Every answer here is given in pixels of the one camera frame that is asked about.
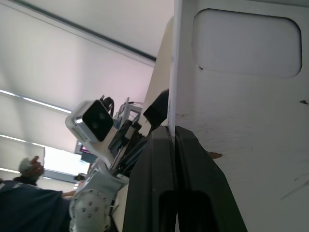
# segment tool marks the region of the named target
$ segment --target black camera lens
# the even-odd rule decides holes
[[[96,100],[83,115],[83,122],[101,142],[113,126],[113,119],[104,105]]]
[[[96,122],[92,123],[92,128],[93,129],[98,129],[98,124]]]

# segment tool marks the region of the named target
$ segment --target rounded rectangular cutout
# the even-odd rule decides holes
[[[287,18],[206,9],[194,19],[193,55],[202,69],[293,78],[301,70],[301,31]]]

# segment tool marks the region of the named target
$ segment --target fluorescent light strip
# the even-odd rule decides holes
[[[45,145],[42,145],[42,144],[36,144],[36,143],[31,143],[33,145],[36,145],[36,146],[41,146],[41,147],[48,147],[48,146],[45,146]]]
[[[40,102],[40,101],[31,99],[31,98],[25,98],[25,97],[22,97],[22,96],[19,96],[19,95],[17,95],[17,94],[14,94],[14,93],[11,93],[11,92],[8,92],[8,91],[4,91],[4,90],[1,90],[1,89],[0,89],[0,93],[4,93],[4,94],[10,95],[10,96],[14,96],[14,97],[17,97],[17,98],[21,98],[21,99],[24,99],[24,100],[29,101],[29,102],[32,102],[32,103],[36,103],[36,104],[39,104],[39,105],[46,106],[46,107],[48,107],[48,108],[52,108],[52,109],[55,109],[55,110],[62,111],[62,112],[67,113],[67,114],[70,114],[70,113],[71,113],[70,110],[65,110],[65,109],[62,109],[62,108],[60,108],[60,107],[57,107],[57,106],[54,106],[54,105],[50,105],[50,104],[46,104],[46,103],[43,103],[43,102]]]
[[[5,172],[9,172],[9,173],[17,173],[17,174],[20,174],[19,171],[14,171],[14,170],[5,169],[5,168],[0,168],[0,171],[5,171]]]
[[[8,91],[4,91],[4,90],[1,90],[1,89],[0,89],[0,92],[1,92],[1,93],[4,93],[4,94],[11,95],[11,96],[16,96],[16,95],[13,94],[13,93],[10,93],[10,92],[8,92]]]
[[[68,114],[71,113],[71,111],[69,111],[69,110],[61,109],[61,108],[59,108],[59,107],[56,107],[56,106],[53,106],[53,105],[49,105],[49,104],[46,104],[46,103],[43,103],[43,102],[40,102],[40,101],[36,101],[36,100],[31,99],[31,98],[23,98],[23,99],[24,99],[24,100],[27,100],[27,101],[29,101],[29,102],[37,103],[37,104],[39,104],[39,105],[47,106],[47,107],[49,107],[49,108],[52,108],[52,109],[55,109],[55,110],[59,110],[59,111],[65,112],[65,113],[68,113]]]
[[[10,136],[6,136],[6,135],[2,135],[2,134],[0,134],[0,136],[3,137],[3,138],[13,139],[13,140],[20,141],[20,142],[24,142],[24,143],[27,142],[27,141],[22,140],[22,139],[16,139],[16,138],[13,138],[13,137],[10,137]]]

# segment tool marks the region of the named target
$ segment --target dark blue shirt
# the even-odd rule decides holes
[[[60,231],[68,218],[70,204],[61,195],[61,191],[40,189],[16,181],[1,182],[0,231]]]

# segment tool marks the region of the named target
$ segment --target scratch mark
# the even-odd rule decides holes
[[[304,187],[309,186],[309,180],[306,181],[304,184],[302,184],[301,186],[298,186],[297,188],[295,188],[294,190],[292,190],[291,192],[289,192],[288,194],[284,195],[283,197],[280,198],[280,201],[284,200],[285,198],[293,195],[294,193],[300,191],[301,189],[303,189]]]
[[[176,113],[176,117],[184,117],[184,116],[186,116],[185,114],[178,114],[178,113]]]

